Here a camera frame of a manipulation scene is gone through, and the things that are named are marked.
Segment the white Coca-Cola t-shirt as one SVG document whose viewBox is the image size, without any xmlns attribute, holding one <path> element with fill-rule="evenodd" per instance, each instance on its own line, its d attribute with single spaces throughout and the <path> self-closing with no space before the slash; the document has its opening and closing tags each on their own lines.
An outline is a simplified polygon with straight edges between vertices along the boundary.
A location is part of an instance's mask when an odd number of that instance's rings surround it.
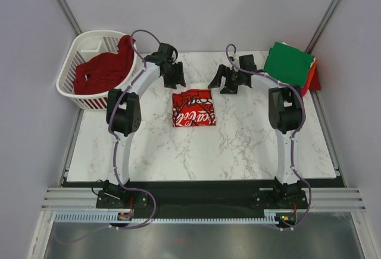
<svg viewBox="0 0 381 259">
<path fill-rule="evenodd" d="M 172 94 L 173 127 L 215 126 L 216 115 L 210 89 L 189 89 Z"/>
</svg>

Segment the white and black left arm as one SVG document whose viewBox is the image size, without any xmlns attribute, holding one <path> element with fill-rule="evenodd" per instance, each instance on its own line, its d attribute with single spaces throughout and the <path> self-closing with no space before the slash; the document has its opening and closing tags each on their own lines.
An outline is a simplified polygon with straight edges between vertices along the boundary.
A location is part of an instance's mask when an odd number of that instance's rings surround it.
<svg viewBox="0 0 381 259">
<path fill-rule="evenodd" d="M 108 92 L 106 121 L 113 139 L 110 180 L 102 182 L 98 192 L 97 208 L 127 208 L 139 190 L 130 188 L 129 161 L 132 140 L 141 121 L 140 99 L 145 91 L 160 77 L 164 86 L 176 89 L 186 86 L 183 64 L 177 62 L 178 51 L 172 45 L 160 43 L 158 50 L 142 58 L 143 68 L 122 89 Z"/>
</svg>

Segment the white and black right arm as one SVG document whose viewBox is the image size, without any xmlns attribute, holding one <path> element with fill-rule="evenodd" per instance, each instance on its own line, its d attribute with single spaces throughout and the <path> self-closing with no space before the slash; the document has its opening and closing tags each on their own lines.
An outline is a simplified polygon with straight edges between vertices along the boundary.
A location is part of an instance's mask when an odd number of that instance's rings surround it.
<svg viewBox="0 0 381 259">
<path fill-rule="evenodd" d="M 239 57 L 236 66 L 233 57 L 228 58 L 230 67 L 220 64 L 208 88 L 225 84 L 221 94 L 236 94 L 240 85 L 251 87 L 260 80 L 268 87 L 268 119 L 277 139 L 277 172 L 273 190 L 265 192 L 265 200 L 281 208 L 305 208 L 308 201 L 302 190 L 302 180 L 296 170 L 298 132 L 305 122 L 305 109 L 298 85 L 287 85 L 264 70 L 257 69 L 253 55 Z"/>
</svg>

